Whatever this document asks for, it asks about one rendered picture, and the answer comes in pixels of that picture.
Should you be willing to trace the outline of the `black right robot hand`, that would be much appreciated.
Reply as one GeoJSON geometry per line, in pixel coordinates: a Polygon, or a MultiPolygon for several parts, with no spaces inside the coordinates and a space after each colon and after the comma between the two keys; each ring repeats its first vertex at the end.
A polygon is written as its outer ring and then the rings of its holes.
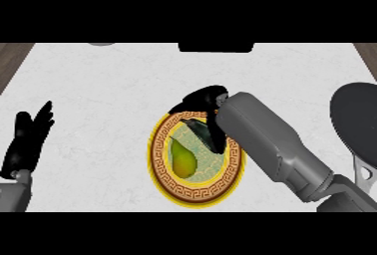
{"type": "Polygon", "coordinates": [[[226,137],[224,132],[215,124],[215,111],[227,99],[224,86],[212,85],[187,94],[181,102],[170,109],[168,114],[181,112],[205,112],[205,125],[217,154],[223,154],[226,137]]]}

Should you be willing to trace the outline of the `gold patterned round plate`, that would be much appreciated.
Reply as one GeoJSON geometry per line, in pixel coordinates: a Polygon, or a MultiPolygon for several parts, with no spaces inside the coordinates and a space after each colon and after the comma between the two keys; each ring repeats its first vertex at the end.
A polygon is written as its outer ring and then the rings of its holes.
{"type": "Polygon", "coordinates": [[[204,208],[221,202],[233,192],[244,173],[245,152],[232,138],[223,154],[212,153],[183,121],[205,123],[205,113],[164,115],[147,143],[147,168],[153,184],[165,198],[180,206],[204,208]],[[196,159],[190,177],[173,171],[173,142],[177,141],[196,159]]]}

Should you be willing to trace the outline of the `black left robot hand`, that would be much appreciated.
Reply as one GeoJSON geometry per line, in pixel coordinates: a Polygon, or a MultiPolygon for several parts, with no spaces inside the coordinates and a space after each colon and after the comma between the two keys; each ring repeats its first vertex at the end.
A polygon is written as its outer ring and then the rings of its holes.
{"type": "Polygon", "coordinates": [[[16,114],[13,139],[0,169],[0,177],[4,179],[13,180],[20,169],[29,172],[35,170],[42,144],[54,124],[51,107],[51,102],[47,102],[34,118],[28,112],[16,114]]]}

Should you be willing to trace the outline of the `dark grey frying pan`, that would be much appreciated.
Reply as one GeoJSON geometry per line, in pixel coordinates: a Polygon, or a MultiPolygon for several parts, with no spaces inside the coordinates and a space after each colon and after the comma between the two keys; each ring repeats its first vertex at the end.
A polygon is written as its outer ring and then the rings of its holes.
{"type": "Polygon", "coordinates": [[[369,193],[377,182],[377,85],[341,86],[331,97],[329,117],[353,156],[356,186],[369,193]]]}

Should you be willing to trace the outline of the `green yellow pear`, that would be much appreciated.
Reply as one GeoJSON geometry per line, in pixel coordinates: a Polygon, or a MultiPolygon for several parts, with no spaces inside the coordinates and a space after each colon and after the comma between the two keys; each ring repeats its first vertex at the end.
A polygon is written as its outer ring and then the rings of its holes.
{"type": "Polygon", "coordinates": [[[189,178],[196,170],[196,158],[181,143],[173,139],[171,143],[173,172],[181,179],[189,178]]]}

